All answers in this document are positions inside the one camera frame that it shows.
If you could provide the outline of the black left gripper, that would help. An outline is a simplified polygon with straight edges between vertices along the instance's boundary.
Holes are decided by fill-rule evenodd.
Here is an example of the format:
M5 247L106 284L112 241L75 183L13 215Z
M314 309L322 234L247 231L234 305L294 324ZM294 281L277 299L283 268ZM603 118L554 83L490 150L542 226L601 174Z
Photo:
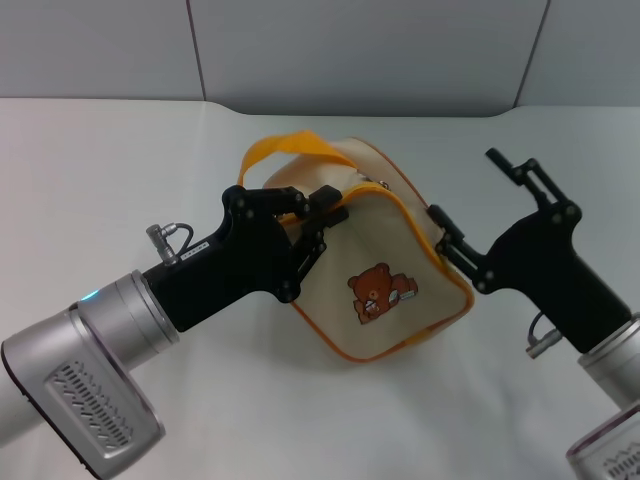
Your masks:
M324 231L349 217L345 207L329 212L340 200L341 192L329 185L308 196L291 186L252 190L232 186L222 195L220 227L181 254L175 264L158 264L143 278L179 332L256 291L286 302L300 292L300 283L327 249ZM303 222L292 249L276 219L288 214L311 218Z

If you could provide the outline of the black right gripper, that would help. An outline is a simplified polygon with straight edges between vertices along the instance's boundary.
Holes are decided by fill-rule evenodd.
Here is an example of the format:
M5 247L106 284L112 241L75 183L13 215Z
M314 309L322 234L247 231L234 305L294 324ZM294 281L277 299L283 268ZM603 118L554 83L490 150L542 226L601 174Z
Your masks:
M581 353L587 353L631 320L628 305L581 259L572 235L581 209L530 158L514 166L500 151L485 156L534 198L538 211L513 224L480 254L438 205L427 208L443 236L436 251L477 291L512 289L524 294Z

